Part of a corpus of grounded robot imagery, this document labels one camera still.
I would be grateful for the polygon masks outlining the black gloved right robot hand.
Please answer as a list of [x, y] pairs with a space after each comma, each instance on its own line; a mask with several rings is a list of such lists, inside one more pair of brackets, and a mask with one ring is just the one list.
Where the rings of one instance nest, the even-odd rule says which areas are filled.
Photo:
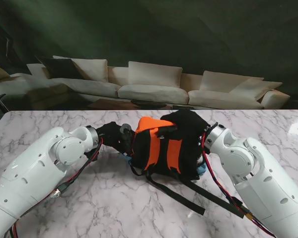
[[176, 130], [169, 132], [166, 137], [169, 139], [185, 139], [191, 143], [198, 143], [200, 137], [210, 127], [196, 112], [191, 110], [178, 110], [167, 115], [163, 115], [161, 120], [175, 124]]

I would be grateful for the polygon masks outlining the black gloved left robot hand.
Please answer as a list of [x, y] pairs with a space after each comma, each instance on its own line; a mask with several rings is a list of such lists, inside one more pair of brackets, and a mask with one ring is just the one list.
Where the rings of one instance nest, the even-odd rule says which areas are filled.
[[112, 121], [97, 128], [96, 132], [98, 137], [102, 138], [104, 145], [114, 148], [121, 154], [131, 156], [135, 132], [129, 124], [118, 125]]

